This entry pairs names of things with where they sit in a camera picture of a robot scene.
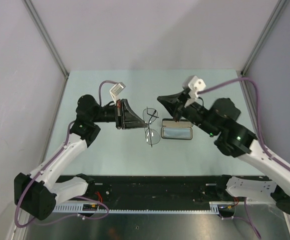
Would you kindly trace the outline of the black glasses case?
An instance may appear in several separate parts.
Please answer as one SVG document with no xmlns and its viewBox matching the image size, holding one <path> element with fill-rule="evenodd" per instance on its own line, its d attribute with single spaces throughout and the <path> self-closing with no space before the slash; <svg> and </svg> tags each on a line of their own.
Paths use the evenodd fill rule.
<svg viewBox="0 0 290 240">
<path fill-rule="evenodd" d="M 193 124 L 188 120 L 174 121 L 172 118 L 162 119 L 161 137 L 170 140 L 191 140 Z"/>
</svg>

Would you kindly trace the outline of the light blue cleaning cloth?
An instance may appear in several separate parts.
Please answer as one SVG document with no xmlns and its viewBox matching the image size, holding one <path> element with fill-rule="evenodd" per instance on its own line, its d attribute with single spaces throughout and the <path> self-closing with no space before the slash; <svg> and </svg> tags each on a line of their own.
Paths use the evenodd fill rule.
<svg viewBox="0 0 290 240">
<path fill-rule="evenodd" d="M 166 139 L 191 139 L 192 130 L 190 128 L 162 128 L 162 137 Z"/>
</svg>

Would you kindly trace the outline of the thin-framed sunglasses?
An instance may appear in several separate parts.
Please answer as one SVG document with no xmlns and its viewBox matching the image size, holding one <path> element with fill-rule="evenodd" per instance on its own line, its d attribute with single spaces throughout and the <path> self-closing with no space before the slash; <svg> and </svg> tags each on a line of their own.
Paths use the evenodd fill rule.
<svg viewBox="0 0 290 240">
<path fill-rule="evenodd" d="M 160 134 L 152 127 L 152 124 L 158 118 L 159 118 L 158 111 L 156 109 L 146 107 L 143 110 L 143 120 L 146 124 L 146 127 L 144 129 L 145 141 L 150 147 L 153 147 L 153 145 L 158 144 L 161 139 Z"/>
</svg>

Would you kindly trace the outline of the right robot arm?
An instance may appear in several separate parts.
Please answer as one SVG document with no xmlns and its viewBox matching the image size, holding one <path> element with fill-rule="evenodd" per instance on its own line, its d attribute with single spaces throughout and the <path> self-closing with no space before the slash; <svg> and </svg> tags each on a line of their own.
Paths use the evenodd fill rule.
<svg viewBox="0 0 290 240">
<path fill-rule="evenodd" d="M 255 133 L 237 122 L 241 112 L 229 98 L 216 99 L 210 109 L 197 102 L 186 106 L 187 98 L 188 94 L 182 91 L 157 100 L 174 121 L 184 118 L 209 136 L 217 137 L 214 144 L 223 155 L 238 158 L 266 176 L 247 179 L 222 175 L 216 183 L 216 197 L 222 201 L 237 197 L 275 204 L 290 215 L 290 164 L 261 145 Z"/>
</svg>

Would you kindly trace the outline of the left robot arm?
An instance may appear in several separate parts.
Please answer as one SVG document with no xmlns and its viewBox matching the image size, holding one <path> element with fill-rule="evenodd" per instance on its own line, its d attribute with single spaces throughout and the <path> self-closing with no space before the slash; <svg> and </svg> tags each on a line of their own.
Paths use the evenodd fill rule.
<svg viewBox="0 0 290 240">
<path fill-rule="evenodd" d="M 77 101 L 76 119 L 69 124 L 66 139 L 54 155 L 29 174 L 19 173 L 15 177 L 15 220 L 18 220 L 19 211 L 24 210 L 42 221 L 57 204 L 77 197 L 85 200 L 94 197 L 93 181 L 84 174 L 65 182 L 57 180 L 66 167 L 96 140 L 100 133 L 98 123 L 115 123 L 119 130 L 146 127 L 145 121 L 131 109 L 127 99 L 101 106 L 93 96 L 81 96 Z"/>
</svg>

